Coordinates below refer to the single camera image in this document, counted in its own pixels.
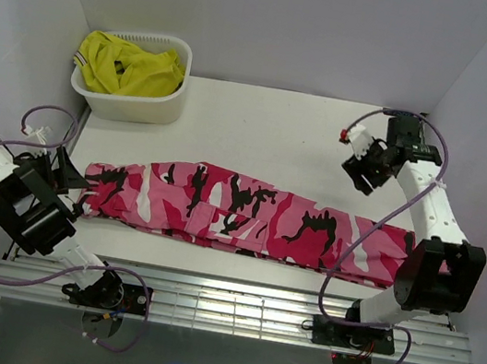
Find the pink camouflage trousers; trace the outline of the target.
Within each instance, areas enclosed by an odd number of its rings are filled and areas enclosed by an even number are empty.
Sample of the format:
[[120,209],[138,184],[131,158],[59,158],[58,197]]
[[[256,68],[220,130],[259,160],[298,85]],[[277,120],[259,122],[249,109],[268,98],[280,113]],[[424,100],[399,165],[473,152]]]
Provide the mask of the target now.
[[[90,163],[84,217],[123,222],[201,247],[270,260],[317,273],[372,227],[353,216],[270,183],[206,162]],[[358,246],[335,274],[388,288],[414,248],[411,231],[385,225]]]

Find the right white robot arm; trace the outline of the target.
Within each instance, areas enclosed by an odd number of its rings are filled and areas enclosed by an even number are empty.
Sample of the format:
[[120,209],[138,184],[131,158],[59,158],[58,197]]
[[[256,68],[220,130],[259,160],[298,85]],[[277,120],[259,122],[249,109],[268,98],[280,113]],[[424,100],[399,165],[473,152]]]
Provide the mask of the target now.
[[422,128],[429,121],[422,114],[389,108],[380,113],[388,122],[385,139],[371,136],[361,119],[342,130],[339,140],[353,153],[342,167],[365,195],[395,178],[406,202],[354,240],[328,274],[338,273],[359,245],[402,212],[410,213],[415,243],[392,287],[355,301],[345,317],[326,311],[317,315],[315,327],[322,334],[340,336],[358,348],[388,339],[399,323],[414,317],[462,312],[487,261],[483,248],[468,241],[451,209],[443,181],[449,163],[446,141],[425,143]]

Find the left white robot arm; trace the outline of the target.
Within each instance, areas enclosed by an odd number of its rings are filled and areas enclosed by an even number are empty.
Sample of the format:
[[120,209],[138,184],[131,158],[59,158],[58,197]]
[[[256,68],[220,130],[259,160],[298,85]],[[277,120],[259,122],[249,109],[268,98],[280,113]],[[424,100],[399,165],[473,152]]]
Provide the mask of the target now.
[[52,256],[70,270],[72,282],[62,287],[71,303],[112,309],[122,303],[122,279],[77,240],[74,223],[79,205],[64,201],[69,190],[88,186],[65,149],[19,155],[0,144],[0,229],[27,254]]

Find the yellow trousers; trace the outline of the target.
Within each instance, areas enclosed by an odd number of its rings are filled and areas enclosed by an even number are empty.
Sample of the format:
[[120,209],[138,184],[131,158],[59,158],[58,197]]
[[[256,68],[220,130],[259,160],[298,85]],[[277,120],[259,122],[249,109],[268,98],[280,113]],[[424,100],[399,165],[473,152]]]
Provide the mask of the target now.
[[174,50],[149,53],[130,41],[102,32],[90,33],[74,54],[87,89],[122,97],[172,95],[185,80],[185,64]]

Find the blue label sticker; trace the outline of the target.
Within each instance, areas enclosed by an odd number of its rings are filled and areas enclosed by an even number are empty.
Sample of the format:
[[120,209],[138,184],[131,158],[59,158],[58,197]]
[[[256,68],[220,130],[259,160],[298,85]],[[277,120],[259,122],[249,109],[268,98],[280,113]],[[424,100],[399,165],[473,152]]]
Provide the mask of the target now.
[[401,110],[395,110],[395,109],[389,109],[389,108],[384,108],[382,109],[382,113],[385,116],[388,117],[394,117],[394,118],[404,118],[404,119],[412,119],[412,120],[419,120],[418,115],[414,112],[406,112],[406,111],[401,111]]

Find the white plastic basket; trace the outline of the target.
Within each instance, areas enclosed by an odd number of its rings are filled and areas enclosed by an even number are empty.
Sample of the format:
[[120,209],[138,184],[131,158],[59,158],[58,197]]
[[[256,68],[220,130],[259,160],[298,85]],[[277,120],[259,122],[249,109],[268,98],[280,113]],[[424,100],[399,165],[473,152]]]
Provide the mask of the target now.
[[105,95],[89,91],[79,67],[76,66],[70,77],[73,90],[83,96],[93,114],[103,120],[153,124],[167,124],[177,120],[184,106],[184,96],[186,96],[189,76],[191,75],[193,54],[190,46],[177,37],[160,34],[138,34],[127,31],[106,33],[130,41],[149,53],[162,53],[174,49],[185,64],[184,83],[172,95],[163,98]]

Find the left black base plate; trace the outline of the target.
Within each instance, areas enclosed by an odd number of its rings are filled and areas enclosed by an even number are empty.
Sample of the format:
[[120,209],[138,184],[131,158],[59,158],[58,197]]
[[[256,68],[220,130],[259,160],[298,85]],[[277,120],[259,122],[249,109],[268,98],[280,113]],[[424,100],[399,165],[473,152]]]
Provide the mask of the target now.
[[124,282],[115,282],[102,287],[96,283],[87,288],[80,288],[77,284],[64,284],[62,292],[71,304],[82,305],[105,311],[122,311],[137,315],[145,315],[148,304],[153,298],[153,288]]

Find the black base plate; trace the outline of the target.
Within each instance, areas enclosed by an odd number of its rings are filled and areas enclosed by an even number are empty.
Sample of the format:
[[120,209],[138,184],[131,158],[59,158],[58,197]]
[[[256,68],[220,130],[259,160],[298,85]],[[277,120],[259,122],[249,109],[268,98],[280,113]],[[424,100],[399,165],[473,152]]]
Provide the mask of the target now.
[[137,315],[145,315],[148,304],[153,298],[153,288],[124,282],[115,282],[102,287],[96,283],[87,288],[80,288],[77,284],[64,284],[62,292],[71,304],[82,305],[105,311],[122,311]]
[[311,342],[314,344],[335,346],[352,350],[369,350],[373,353],[393,356],[395,341],[392,330],[371,327],[344,326],[333,323],[322,314],[314,315],[311,326]]

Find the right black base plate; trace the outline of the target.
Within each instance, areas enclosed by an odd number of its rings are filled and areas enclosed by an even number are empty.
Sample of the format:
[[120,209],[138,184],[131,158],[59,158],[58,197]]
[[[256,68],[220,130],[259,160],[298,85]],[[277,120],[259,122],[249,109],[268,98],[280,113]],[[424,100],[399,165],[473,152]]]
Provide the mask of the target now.
[[335,346],[352,350],[369,350],[373,353],[393,356],[395,341],[392,330],[371,327],[344,326],[333,323],[322,314],[314,315],[311,326],[311,342],[314,344]]

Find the aluminium rail frame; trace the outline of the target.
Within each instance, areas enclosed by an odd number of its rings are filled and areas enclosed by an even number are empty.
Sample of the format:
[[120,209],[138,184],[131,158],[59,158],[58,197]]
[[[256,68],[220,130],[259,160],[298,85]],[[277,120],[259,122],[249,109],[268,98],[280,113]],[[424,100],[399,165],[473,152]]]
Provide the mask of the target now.
[[[139,274],[154,288],[148,320],[175,327],[236,335],[292,346],[308,346],[344,353],[358,350],[341,346],[314,345],[303,322],[318,313],[316,296],[252,283],[197,276],[145,264],[126,264],[102,256],[113,266]],[[32,280],[54,274],[62,266],[53,257],[18,252],[0,260],[0,277]],[[67,276],[31,287],[0,286],[0,297],[21,299],[74,309],[61,292]],[[412,344],[407,364],[474,364],[469,337],[446,325],[445,316],[419,317],[402,325],[410,330]]]

